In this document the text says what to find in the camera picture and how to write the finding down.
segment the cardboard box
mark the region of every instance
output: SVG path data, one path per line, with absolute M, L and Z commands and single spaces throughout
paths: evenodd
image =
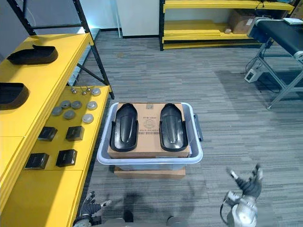
M 298 5 L 294 8 L 290 18 L 303 19 L 303 0 L 299 1 Z
M 156 157 L 188 157 L 190 147 L 178 152 L 169 152 L 161 148 L 159 124 L 160 113 L 166 103 L 132 103 L 138 112 L 138 141 L 137 147 L 128 152 L 117 152 L 108 147 L 108 154 L 112 158 L 156 158 Z M 183 107 L 181 103 L 174 103 L 181 111 L 184 121 Z
M 228 25 L 234 34 L 245 34 L 248 32 L 254 18 L 255 15 L 248 10 L 233 9 L 228 19 Z
M 115 167 L 115 175 L 120 178 L 136 179 L 182 179 L 185 177 L 185 167 L 180 170 L 130 170 L 124 171 Z

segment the gray carpet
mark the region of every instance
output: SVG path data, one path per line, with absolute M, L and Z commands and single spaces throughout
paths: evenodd
M 157 38 L 119 39 L 116 32 L 101 32 L 96 44 L 116 96 L 110 104 L 187 102 L 199 116 L 205 139 L 202 161 L 187 166 L 182 180 L 119 179 L 108 166 L 93 162 L 84 193 L 94 190 L 97 202 L 113 201 L 103 211 L 104 221 L 130 210 L 137 221 L 165 223 L 169 216 L 182 216 L 193 227 L 223 226 L 223 197 L 229 190 L 239 191 L 225 168 L 247 178 L 259 162 L 264 181 L 258 226 L 303 226 L 302 94 L 290 93 L 266 110 L 276 94 L 258 81 L 249 84 L 243 79 L 257 49 L 160 52 Z M 275 46 L 268 52 L 283 50 Z M 288 75 L 283 71 L 301 69 L 291 58 L 270 64 L 283 76 Z M 92 53 L 85 66 L 99 73 Z M 260 79 L 278 91 L 266 75 Z M 79 84 L 99 83 L 82 72 Z

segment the gray round knob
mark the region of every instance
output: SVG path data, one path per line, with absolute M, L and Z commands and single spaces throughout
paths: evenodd
M 65 100 L 65 101 L 61 102 L 60 106 L 62 109 L 67 109 L 71 106 L 71 102 L 69 100 Z
M 91 94 L 92 94 L 93 96 L 98 96 L 98 95 L 101 94 L 101 91 L 100 91 L 99 88 L 96 87 L 96 88 L 92 89 Z
M 94 120 L 94 116 L 90 113 L 83 115 L 82 121 L 86 124 L 92 123 Z
M 80 109 L 82 106 L 82 103 L 80 101 L 74 101 L 71 103 L 71 107 L 75 110 Z
M 64 113 L 63 117 L 66 119 L 66 120 L 70 120 L 70 119 L 73 119 L 74 117 L 76 116 L 75 112 L 73 110 L 68 110 Z
M 89 110 L 95 110 L 98 107 L 98 104 L 95 101 L 90 101 L 86 106 Z
M 52 115 L 59 116 L 62 113 L 63 109 L 60 106 L 56 106 L 53 108 Z

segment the black car part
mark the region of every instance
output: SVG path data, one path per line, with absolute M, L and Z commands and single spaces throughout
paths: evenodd
M 12 110 L 22 106 L 29 96 L 22 83 L 0 83 L 0 110 Z
M 160 144 L 163 150 L 177 152 L 188 145 L 185 121 L 174 104 L 166 104 L 160 114 Z
M 138 139 L 138 113 L 130 103 L 116 113 L 116 121 L 112 122 L 110 147 L 114 151 L 128 152 L 136 148 Z
M 25 49 L 12 53 L 8 60 L 16 65 L 47 64 L 58 58 L 58 52 L 54 46 L 36 46 L 33 49 Z

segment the plastic storage bin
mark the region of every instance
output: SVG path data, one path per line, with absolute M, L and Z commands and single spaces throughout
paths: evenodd
M 202 132 L 198 123 L 197 116 L 194 115 L 193 108 L 187 103 L 181 103 L 183 106 L 184 117 L 186 121 L 186 130 L 188 144 L 191 148 L 190 157 L 172 158 L 111 158 L 108 153 L 110 142 L 110 133 L 112 121 L 115 120 L 118 103 L 111 105 L 108 118 L 102 134 L 102 140 L 98 148 L 97 159 L 104 165 L 115 165 L 123 170 L 178 170 L 187 164 L 194 164 L 201 161 L 203 151 L 200 141 L 203 140 Z

